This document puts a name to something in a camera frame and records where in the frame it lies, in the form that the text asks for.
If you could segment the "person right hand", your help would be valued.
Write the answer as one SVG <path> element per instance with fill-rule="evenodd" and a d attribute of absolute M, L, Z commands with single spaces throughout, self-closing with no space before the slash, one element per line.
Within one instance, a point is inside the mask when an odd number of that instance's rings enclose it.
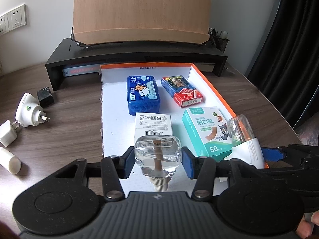
<path fill-rule="evenodd" d="M 302 220 L 300 221 L 296 234 L 300 238 L 309 238 L 312 236 L 314 226 L 318 226 L 319 213 L 318 211 L 313 213 L 305 213 Z"/>

